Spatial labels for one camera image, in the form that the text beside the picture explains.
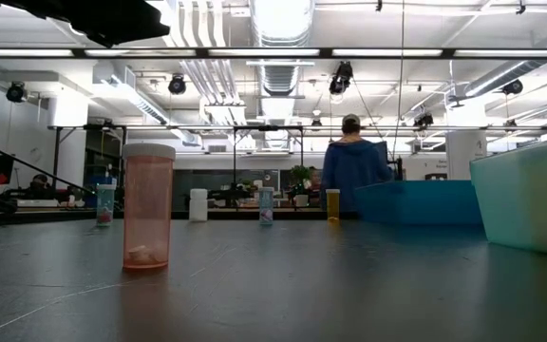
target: yellow bottle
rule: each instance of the yellow bottle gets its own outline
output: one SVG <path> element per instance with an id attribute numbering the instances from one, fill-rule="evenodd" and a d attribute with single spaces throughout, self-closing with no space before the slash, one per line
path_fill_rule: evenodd
<path id="1" fill-rule="evenodd" d="M 339 223 L 339 198 L 341 190 L 327 189 L 327 217 L 330 223 Z"/>

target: pillar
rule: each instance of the pillar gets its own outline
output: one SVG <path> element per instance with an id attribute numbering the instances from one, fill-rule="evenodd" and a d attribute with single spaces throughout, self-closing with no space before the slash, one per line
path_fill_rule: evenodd
<path id="1" fill-rule="evenodd" d="M 49 99 L 48 111 L 51 125 L 80 126 L 87 123 L 88 99 L 73 91 Z M 69 130 L 61 132 L 61 139 Z M 58 154 L 58 177 L 77 185 L 84 185 L 85 131 L 77 129 L 60 142 Z M 57 181 L 58 189 L 66 184 Z"/>
<path id="2" fill-rule="evenodd" d="M 452 126 L 485 126 L 484 104 L 466 102 L 458 108 L 449 107 L 446 121 Z M 470 162 L 486 157 L 486 131 L 452 131 L 446 133 L 446 163 L 449 180 L 470 180 Z"/>

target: blue hoodie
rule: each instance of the blue hoodie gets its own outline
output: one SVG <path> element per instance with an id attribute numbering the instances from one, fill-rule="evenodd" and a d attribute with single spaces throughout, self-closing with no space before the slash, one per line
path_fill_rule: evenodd
<path id="1" fill-rule="evenodd" d="M 321 203 L 326 208 L 326 189 L 340 189 L 341 211 L 356 211 L 356 188 L 391 180 L 390 169 L 382 163 L 384 159 L 372 142 L 361 140 L 331 143 L 324 157 Z"/>

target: white bottle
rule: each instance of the white bottle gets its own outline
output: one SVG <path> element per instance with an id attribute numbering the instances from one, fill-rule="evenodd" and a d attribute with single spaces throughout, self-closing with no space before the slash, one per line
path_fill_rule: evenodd
<path id="1" fill-rule="evenodd" d="M 189 220 L 205 222 L 208 220 L 208 191 L 206 189 L 191 189 L 189 200 Z"/>

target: plastic container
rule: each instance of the plastic container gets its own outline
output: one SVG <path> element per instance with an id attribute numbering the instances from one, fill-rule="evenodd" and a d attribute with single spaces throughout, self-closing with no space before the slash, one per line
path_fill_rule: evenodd
<path id="1" fill-rule="evenodd" d="M 330 223 L 339 223 L 339 200 L 341 190 L 327 189 L 327 218 Z"/>
<path id="2" fill-rule="evenodd" d="M 471 162 L 489 241 L 547 253 L 547 142 Z"/>
<path id="3" fill-rule="evenodd" d="M 206 189 L 191 189 L 189 200 L 189 220 L 205 222 L 208 220 L 208 191 Z"/>
<path id="4" fill-rule="evenodd" d="M 123 267 L 148 269 L 168 264 L 174 148 L 156 143 L 123 147 L 125 208 Z"/>
<path id="5" fill-rule="evenodd" d="M 113 222 L 113 206 L 115 203 L 115 185 L 99 184 L 96 187 L 96 225 L 110 226 Z"/>
<path id="6" fill-rule="evenodd" d="M 274 224 L 274 189 L 262 187 L 259 191 L 258 219 L 261 225 Z"/>
<path id="7" fill-rule="evenodd" d="M 391 225 L 482 225 L 470 180 L 406 180 L 357 188 L 360 217 Z"/>

